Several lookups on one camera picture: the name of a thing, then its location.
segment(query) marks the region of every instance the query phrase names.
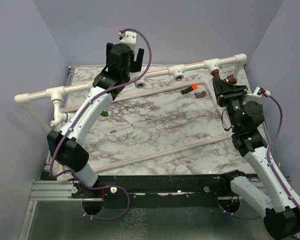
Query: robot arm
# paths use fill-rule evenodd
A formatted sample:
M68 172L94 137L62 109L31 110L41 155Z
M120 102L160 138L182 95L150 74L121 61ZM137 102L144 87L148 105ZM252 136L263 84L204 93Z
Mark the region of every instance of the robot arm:
M121 43L106 45L106 66L95 77L84 103L59 132L51 130L47 135L52 158L89 187L96 183L98 175L88 164L89 154L82 145L99 115L130 81L130 72L141 70L144 50L139 49L134 61L136 40L136 33L126 31Z
M265 119L262 105L255 100L262 94L269 96L269 92L258 88L247 96L247 86L231 85L217 78L212 81L217 103L220 107L226 107L229 115L232 143L253 167L268 196L237 170L223 176L227 191L242 196L260 214L274 239L300 233L300 196L273 161L267 143L257 129Z

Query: bolt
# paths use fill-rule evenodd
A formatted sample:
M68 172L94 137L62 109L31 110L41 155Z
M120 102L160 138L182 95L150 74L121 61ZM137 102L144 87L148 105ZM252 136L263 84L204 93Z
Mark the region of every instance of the bolt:
M71 188L71 193L76 194L77 192L78 192L78 189L75 186L73 188Z
M203 190L204 190L206 193L208 193L208 192L210 192L210 187L204 186L204 187L203 187Z
M117 192L117 188L116 187L111 187L110 192L115 194Z

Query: orange marker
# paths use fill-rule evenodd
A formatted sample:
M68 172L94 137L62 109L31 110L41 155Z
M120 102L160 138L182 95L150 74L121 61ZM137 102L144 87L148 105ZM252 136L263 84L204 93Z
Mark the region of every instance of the orange marker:
M182 90L182 91L181 91L181 94L182 94L182 95L183 95L183 94L187 94L187 93L190 93L191 91L196 90L196 89L198 89L198 85L195 84L195 85L192 85L192 86L190 86L190 87L188 87L188 88Z

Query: screw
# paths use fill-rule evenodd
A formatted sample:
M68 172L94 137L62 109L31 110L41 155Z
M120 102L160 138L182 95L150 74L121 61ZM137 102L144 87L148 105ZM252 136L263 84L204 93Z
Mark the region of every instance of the screw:
M204 186L204 187L203 187L203 190L204 190L206 193L208 193L208 192L210 192L210 187Z
M76 194L77 192L78 192L78 189L75 186L73 188L71 188L71 193Z

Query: metal bracket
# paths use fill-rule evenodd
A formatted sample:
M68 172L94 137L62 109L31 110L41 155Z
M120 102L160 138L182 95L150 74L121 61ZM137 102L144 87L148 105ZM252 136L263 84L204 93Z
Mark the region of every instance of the metal bracket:
M102 201L102 198L72 198L73 187L72 182L33 181L29 201Z
M28 202L18 240L27 240L29 238L32 222L35 216L36 206L37 206L37 201L30 200Z

